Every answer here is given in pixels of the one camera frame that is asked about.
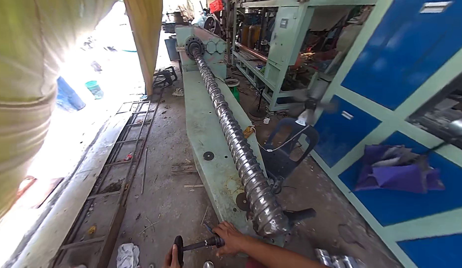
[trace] teal bucket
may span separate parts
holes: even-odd
[[[100,89],[100,86],[97,83],[97,81],[89,81],[85,83],[85,86],[94,95],[96,100],[99,100],[104,96],[104,92],[102,91],[102,89]]]

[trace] metal disc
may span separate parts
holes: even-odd
[[[238,208],[242,211],[249,211],[249,202],[246,199],[246,193],[240,193],[236,197],[236,205],[238,205]]]
[[[212,152],[205,152],[203,158],[206,161],[210,161],[214,158],[214,154]]]

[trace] hand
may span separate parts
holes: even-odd
[[[167,253],[163,268],[181,268],[180,263],[178,262],[178,248],[176,244],[174,244]]]
[[[224,221],[213,229],[213,232],[218,234],[224,240],[224,247],[220,247],[216,256],[225,254],[235,255],[241,252],[241,247],[244,243],[248,243],[252,238],[242,234],[233,224]]]

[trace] purple cloth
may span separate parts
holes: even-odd
[[[389,189],[425,194],[428,190],[444,190],[439,179],[439,170],[428,166],[425,159],[418,163],[403,163],[393,167],[372,167],[376,162],[399,158],[401,151],[393,155],[385,152],[394,146],[366,145],[362,158],[363,168],[358,177],[355,191]]]

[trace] small metal shaft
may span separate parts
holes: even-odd
[[[244,137],[238,121],[228,107],[228,102],[224,99],[210,67],[204,61],[199,48],[190,47],[190,50],[205,82],[208,94],[210,94],[211,102],[220,120],[221,129],[244,186],[246,199],[250,203],[254,230],[261,236],[277,236],[288,233],[290,230],[289,220],[271,192],[267,178]]]
[[[145,161],[143,162],[142,190],[141,190],[142,195],[143,195],[143,185],[145,184],[145,170],[147,169],[147,154],[148,154],[148,147],[145,148]]]
[[[201,242],[183,247],[183,251],[192,250],[192,249],[199,248],[199,247],[206,247],[206,241],[201,241]]]

